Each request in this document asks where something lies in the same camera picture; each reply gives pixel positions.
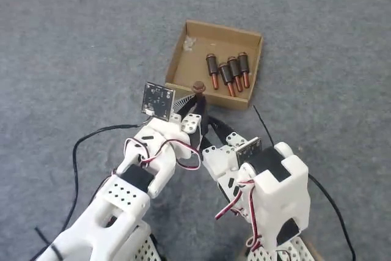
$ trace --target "copper cylinder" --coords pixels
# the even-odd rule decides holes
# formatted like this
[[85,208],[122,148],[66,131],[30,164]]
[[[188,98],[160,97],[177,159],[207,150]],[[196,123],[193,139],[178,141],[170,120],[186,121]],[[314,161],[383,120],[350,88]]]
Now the copper cylinder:
[[219,88],[219,79],[217,78],[217,73],[212,73],[212,84],[214,90]]
[[233,90],[232,83],[227,83],[227,87],[228,87],[228,92],[230,92],[231,97],[236,97],[235,91]]
[[244,81],[244,87],[250,88],[249,73],[246,73],[246,72],[243,73],[243,81]]
[[236,88],[238,89],[238,91],[242,92],[243,86],[242,86],[242,81],[240,80],[240,76],[235,77],[235,83],[236,83]]

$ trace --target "open cardboard tray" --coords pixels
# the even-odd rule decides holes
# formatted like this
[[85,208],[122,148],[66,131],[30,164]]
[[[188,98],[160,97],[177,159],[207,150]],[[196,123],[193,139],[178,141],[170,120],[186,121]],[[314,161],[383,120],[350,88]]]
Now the open cardboard tray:
[[[186,36],[196,38],[191,51],[183,49]],[[256,32],[187,20],[167,71],[166,86],[176,91],[176,97],[183,97],[193,93],[191,88],[195,81],[202,81],[206,86],[204,94],[209,104],[246,109],[257,80],[262,43],[262,35]],[[219,75],[219,89],[214,90],[206,65],[207,54],[214,53],[217,62],[221,63],[242,51],[249,57],[250,88],[239,93],[234,86],[236,97],[231,97]]]

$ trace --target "small pcb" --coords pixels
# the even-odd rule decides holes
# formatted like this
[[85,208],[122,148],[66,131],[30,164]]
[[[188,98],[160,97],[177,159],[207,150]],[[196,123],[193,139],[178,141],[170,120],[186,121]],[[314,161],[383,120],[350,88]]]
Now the small pcb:
[[145,84],[141,112],[168,122],[174,103],[174,96],[174,90],[147,82]]
[[241,166],[245,162],[248,162],[248,160],[251,157],[261,152],[262,152],[261,138],[253,138],[246,144],[240,146],[236,150],[236,156],[238,158],[239,166]]

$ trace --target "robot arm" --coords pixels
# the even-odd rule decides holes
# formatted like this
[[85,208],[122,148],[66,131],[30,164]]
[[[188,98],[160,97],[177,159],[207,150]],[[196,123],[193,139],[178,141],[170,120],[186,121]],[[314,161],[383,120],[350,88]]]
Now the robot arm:
[[[146,89],[157,88],[148,83]],[[161,106],[161,97],[173,98],[169,90],[163,91],[152,104],[158,101]],[[149,107],[151,102],[143,105]],[[188,114],[192,105],[195,109]],[[216,219],[229,210],[241,215],[252,226],[253,236],[246,243],[252,251],[261,245],[269,251],[282,248],[308,226],[307,166],[283,142],[262,150],[260,138],[246,140],[228,125],[208,117],[205,106],[205,97],[198,96],[184,103],[178,114],[158,107],[145,111],[153,116],[159,112],[165,119],[153,118],[125,141],[124,160],[115,173],[75,223],[53,241],[63,257],[87,247],[91,261],[129,261],[143,246],[153,247],[151,229],[142,218],[151,199],[159,196],[173,176],[178,159],[196,153],[201,164],[198,150],[229,202]],[[211,145],[204,137],[208,123],[222,147]],[[38,260],[54,261],[57,255],[49,247]],[[160,258],[155,254],[151,260]]]
[[[191,138],[199,145],[200,123],[198,114],[188,114],[182,121],[171,114],[168,122],[153,118],[134,138],[127,139],[124,160],[115,174],[76,222],[53,241],[62,256],[88,247],[91,261],[129,260],[150,235],[149,225],[142,221],[150,199],[156,198],[173,176],[177,159],[190,158],[196,151]],[[38,260],[58,259],[48,248]]]
[[274,251],[308,226],[308,168],[284,142],[262,150],[259,138],[247,141],[236,132],[225,141],[202,152],[204,166],[229,202],[216,219],[229,210],[241,215],[252,226],[246,245]]

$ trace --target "copper contact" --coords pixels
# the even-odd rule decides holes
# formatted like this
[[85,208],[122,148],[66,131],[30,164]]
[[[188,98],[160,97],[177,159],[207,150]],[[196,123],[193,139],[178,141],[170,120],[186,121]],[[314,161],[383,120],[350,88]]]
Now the copper contact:
[[231,97],[236,97],[235,91],[233,90],[232,83],[228,83],[227,87],[228,87],[228,91],[230,92]]
[[243,73],[243,81],[244,81],[244,87],[250,88],[249,73],[246,72]]

